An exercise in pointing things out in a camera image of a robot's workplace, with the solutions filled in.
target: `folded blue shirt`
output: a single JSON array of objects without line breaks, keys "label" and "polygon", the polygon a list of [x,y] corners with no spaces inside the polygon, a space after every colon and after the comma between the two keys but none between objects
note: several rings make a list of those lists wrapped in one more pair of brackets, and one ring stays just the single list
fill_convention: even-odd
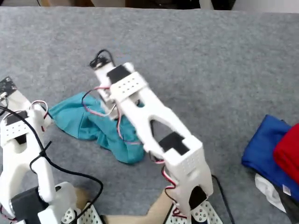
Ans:
[{"label": "folded blue shirt", "polygon": [[282,120],[266,115],[257,132],[245,148],[242,164],[253,168],[267,180],[282,189],[287,186],[292,197],[299,200],[299,185],[276,164],[273,157],[275,146],[290,130]]},{"label": "folded blue shirt", "polygon": [[[97,140],[97,144],[110,150],[117,160],[124,163],[135,163],[143,159],[142,144],[133,145],[130,142],[139,141],[135,128],[128,119],[121,118],[120,130],[122,140],[116,130],[116,120],[109,117],[99,117],[87,112],[81,104],[85,93],[79,93],[68,98],[49,110],[56,125],[69,135],[83,140]],[[91,110],[105,113],[100,102],[91,96],[84,98],[84,103]]]}]

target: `table surface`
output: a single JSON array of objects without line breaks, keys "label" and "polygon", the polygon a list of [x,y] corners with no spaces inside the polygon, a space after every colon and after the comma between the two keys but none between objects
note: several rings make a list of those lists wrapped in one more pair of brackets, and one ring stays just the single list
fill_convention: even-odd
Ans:
[{"label": "table surface", "polygon": [[[53,106],[97,85],[87,65],[101,48],[111,50],[117,63],[133,62],[203,141],[236,223],[289,223],[255,188],[241,156],[265,114],[298,121],[298,23],[297,14],[1,7],[0,78],[11,76],[30,100]],[[48,154],[55,163],[103,181],[96,202],[101,214],[144,215],[167,184],[147,157],[120,163],[95,142],[55,126],[45,138],[53,141]],[[92,195],[98,189],[89,180],[53,173],[56,183],[70,181]],[[35,185],[28,173],[23,189]],[[210,201],[229,223],[216,185]]]}]

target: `teal cloth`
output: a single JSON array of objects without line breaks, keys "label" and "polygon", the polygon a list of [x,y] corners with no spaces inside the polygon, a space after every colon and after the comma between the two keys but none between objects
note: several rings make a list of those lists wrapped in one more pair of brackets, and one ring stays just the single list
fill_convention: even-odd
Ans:
[{"label": "teal cloth", "polygon": [[[132,145],[129,142],[139,141],[135,128],[128,119],[121,118],[120,130],[122,140],[116,130],[116,120],[109,117],[99,117],[87,112],[81,104],[85,93],[79,93],[68,98],[49,110],[56,125],[67,134],[82,140],[97,140],[97,144],[110,150],[117,160],[124,163],[135,163],[143,159],[142,144]],[[100,102],[92,96],[86,96],[84,103],[91,110],[105,113]]]}]

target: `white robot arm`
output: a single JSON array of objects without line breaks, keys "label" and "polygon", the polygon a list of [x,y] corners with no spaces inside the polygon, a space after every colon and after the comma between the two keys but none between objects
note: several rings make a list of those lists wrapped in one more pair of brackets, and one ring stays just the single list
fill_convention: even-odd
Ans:
[{"label": "white robot arm", "polygon": [[[18,90],[1,95],[8,109],[24,118],[33,131],[13,114],[7,114],[0,122],[3,149],[3,171],[0,176],[0,203],[18,224],[60,224],[69,208],[76,205],[75,188],[68,182],[55,186],[50,164],[42,156],[43,132],[51,124],[38,101],[30,103]],[[38,187],[20,193],[26,172],[37,174]]]},{"label": "white robot arm", "polygon": [[[168,195],[181,213],[191,220],[192,210],[213,193],[211,171],[202,142],[158,99],[132,64],[115,67],[109,52],[110,60],[101,55],[105,51],[108,52],[100,51],[90,63],[100,87],[104,87],[98,90],[103,108],[111,119],[125,115],[135,127],[144,150],[165,162],[174,185]],[[138,101],[142,102],[142,107],[136,105]],[[157,142],[150,128],[151,120],[168,126],[173,133]]]}]

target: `red cloth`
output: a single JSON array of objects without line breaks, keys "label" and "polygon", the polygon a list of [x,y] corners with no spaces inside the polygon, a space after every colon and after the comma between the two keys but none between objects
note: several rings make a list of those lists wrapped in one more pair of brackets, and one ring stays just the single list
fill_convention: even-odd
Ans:
[{"label": "red cloth", "polygon": [[299,124],[293,126],[274,149],[275,162],[299,184]]}]

